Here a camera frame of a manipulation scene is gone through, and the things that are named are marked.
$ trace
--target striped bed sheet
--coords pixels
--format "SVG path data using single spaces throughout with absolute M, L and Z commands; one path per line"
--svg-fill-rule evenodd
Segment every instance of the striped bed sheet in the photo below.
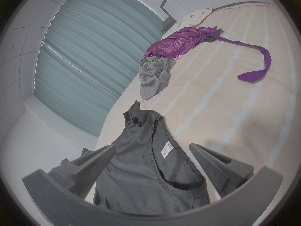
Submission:
M 247 3 L 211 13 L 200 27 L 222 28 L 223 37 L 269 50 L 272 63 L 257 83 L 237 75 L 263 69 L 256 49 L 221 41 L 201 43 L 176 61 L 168 86 L 148 101 L 139 94 L 136 76 L 117 100 L 103 125 L 96 148 L 109 145 L 124 128 L 123 113 L 138 100 L 141 109 L 165 117 L 166 125 L 197 168 L 189 151 L 197 143 L 249 163 L 255 173 L 268 165 L 284 176 L 269 213 L 291 184 L 301 147 L 301 47 L 283 13 L 274 5 Z M 207 178 L 210 200 L 219 199 Z M 94 187 L 86 201 L 92 202 Z

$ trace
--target pillow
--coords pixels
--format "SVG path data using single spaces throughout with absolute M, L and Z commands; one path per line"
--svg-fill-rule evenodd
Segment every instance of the pillow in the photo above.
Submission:
M 166 33 L 163 34 L 161 39 L 167 38 L 169 35 L 176 31 L 179 31 L 184 27 L 196 27 L 199 25 L 205 17 L 212 13 L 212 7 L 202 8 L 189 13 L 186 17 L 182 18 L 180 21 L 176 22 Z

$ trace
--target purple belt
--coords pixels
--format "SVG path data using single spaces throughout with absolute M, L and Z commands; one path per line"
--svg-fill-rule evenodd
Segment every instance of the purple belt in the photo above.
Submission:
M 261 46 L 246 44 L 240 41 L 232 41 L 225 39 L 219 35 L 214 34 L 217 28 L 194 28 L 185 27 L 181 30 L 174 32 L 166 39 L 159 40 L 149 47 L 144 55 L 144 58 L 151 56 L 161 56 L 165 58 L 175 58 L 179 55 L 185 54 L 187 51 L 203 42 L 208 36 L 212 36 L 218 40 L 232 43 L 236 45 L 251 47 L 258 49 L 264 57 L 265 69 L 246 72 L 237 76 L 241 81 L 255 82 L 264 77 L 271 65 L 272 58 L 269 51 Z

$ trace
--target beige bedspread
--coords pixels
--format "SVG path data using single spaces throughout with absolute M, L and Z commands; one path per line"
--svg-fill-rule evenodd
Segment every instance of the beige bedspread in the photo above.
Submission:
M 270 209 L 284 195 L 301 161 L 300 44 L 284 15 L 270 4 L 241 4 L 211 13 L 201 27 L 222 28 L 223 37 L 269 50 L 272 63 L 257 83 L 237 75 L 264 68 L 256 49 L 215 41 L 202 43 L 176 61 L 168 86 L 148 101 L 139 95 L 136 76 L 111 109 L 96 149 L 109 145 L 124 128 L 123 113 L 135 100 L 141 109 L 165 117 L 178 144 L 197 143 L 249 163 L 268 165 L 284 175 Z M 215 195 L 208 182 L 211 201 Z M 86 200 L 91 202 L 94 189 Z

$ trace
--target teal curtain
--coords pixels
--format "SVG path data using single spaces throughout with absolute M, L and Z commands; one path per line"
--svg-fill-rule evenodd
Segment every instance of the teal curtain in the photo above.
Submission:
M 162 37 L 162 22 L 137 0 L 66 0 L 43 40 L 34 95 L 98 137 L 145 51 Z

